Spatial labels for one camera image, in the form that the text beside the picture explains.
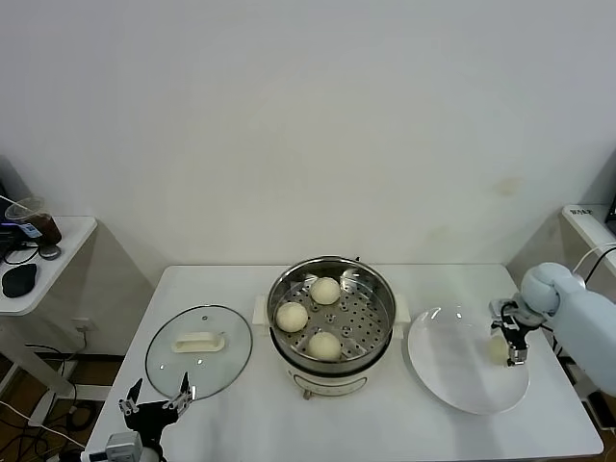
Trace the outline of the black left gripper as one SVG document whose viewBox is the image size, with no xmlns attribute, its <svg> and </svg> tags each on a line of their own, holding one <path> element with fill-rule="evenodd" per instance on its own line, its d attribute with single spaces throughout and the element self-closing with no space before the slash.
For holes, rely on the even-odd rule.
<svg viewBox="0 0 616 462">
<path fill-rule="evenodd" d="M 126 426 L 136 431 L 143 442 L 159 442 L 163 430 L 179 420 L 178 412 L 185 412 L 192 404 L 195 387 L 191 384 L 189 373 L 185 372 L 179 392 L 167 401 L 159 400 L 138 405 L 142 379 L 129 389 L 126 398 L 118 402 Z"/>
</svg>

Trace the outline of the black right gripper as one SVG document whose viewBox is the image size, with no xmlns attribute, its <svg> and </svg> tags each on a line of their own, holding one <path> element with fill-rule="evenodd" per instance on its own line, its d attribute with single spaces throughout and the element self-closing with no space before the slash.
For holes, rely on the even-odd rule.
<svg viewBox="0 0 616 462">
<path fill-rule="evenodd" d="M 500 313 L 500 321 L 492 321 L 490 331 L 492 335 L 501 331 L 509 346 L 506 359 L 507 367 L 522 366 L 526 363 L 527 329 L 525 325 L 519 324 L 511 313 L 503 311 Z"/>
</svg>

